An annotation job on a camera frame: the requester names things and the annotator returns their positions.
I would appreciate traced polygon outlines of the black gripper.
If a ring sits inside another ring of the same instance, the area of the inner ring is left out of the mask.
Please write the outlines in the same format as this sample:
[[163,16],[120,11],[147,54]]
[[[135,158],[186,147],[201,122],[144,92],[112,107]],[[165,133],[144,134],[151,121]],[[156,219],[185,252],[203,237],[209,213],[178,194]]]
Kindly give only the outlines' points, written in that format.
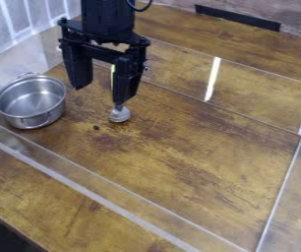
[[84,21],[58,21],[62,27],[59,47],[63,53],[68,79],[76,90],[94,81],[92,60],[115,64],[112,73],[112,102],[124,104],[135,95],[143,71],[147,68],[147,47],[151,41],[132,29],[111,33],[92,33]]

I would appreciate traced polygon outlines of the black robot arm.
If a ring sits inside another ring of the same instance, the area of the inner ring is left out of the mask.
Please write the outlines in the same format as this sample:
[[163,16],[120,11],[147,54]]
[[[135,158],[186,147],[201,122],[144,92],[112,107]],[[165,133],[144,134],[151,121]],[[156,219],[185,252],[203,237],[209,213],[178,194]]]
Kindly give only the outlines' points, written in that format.
[[82,20],[62,18],[59,47],[68,79],[76,90],[94,81],[94,60],[114,65],[112,102],[123,105],[138,92],[146,70],[147,47],[151,41],[134,32],[135,0],[82,0]]

